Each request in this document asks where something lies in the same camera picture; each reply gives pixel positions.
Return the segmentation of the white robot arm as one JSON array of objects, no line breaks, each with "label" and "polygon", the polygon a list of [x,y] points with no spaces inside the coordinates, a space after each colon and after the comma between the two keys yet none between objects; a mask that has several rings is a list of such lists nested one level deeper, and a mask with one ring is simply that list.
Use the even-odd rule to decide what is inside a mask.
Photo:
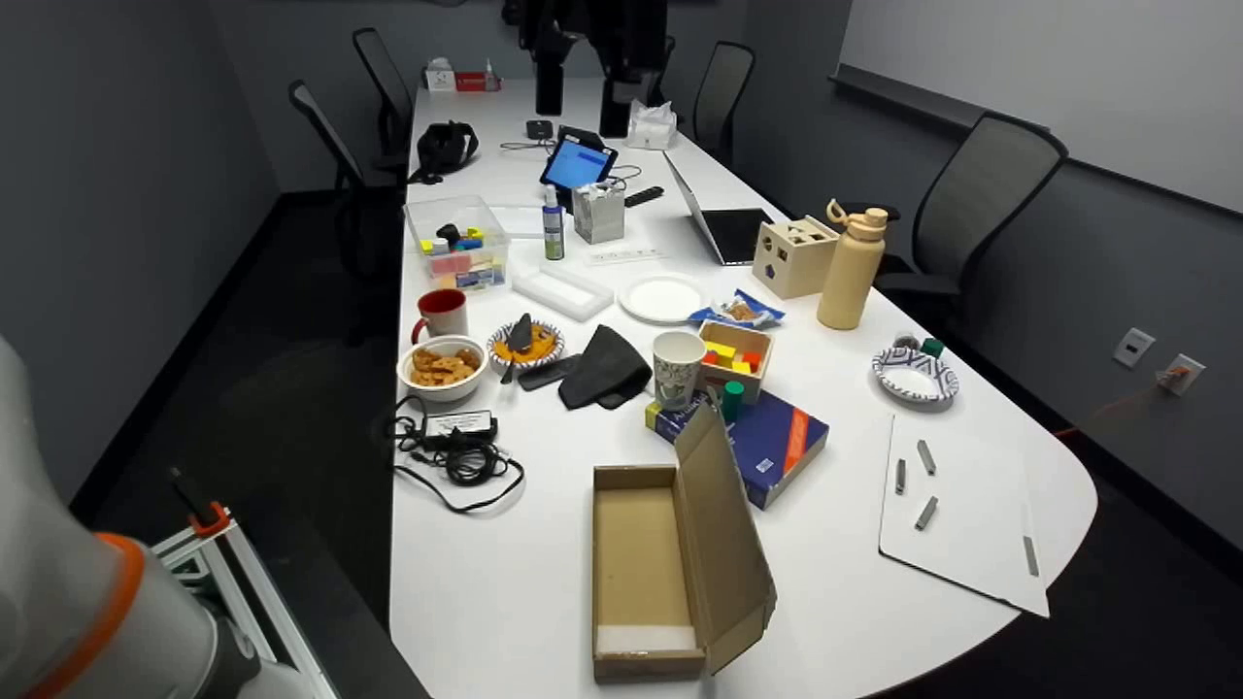
[{"label": "white robot arm", "polygon": [[25,358],[0,343],[0,683],[15,699],[199,699],[219,620],[48,476]]}]

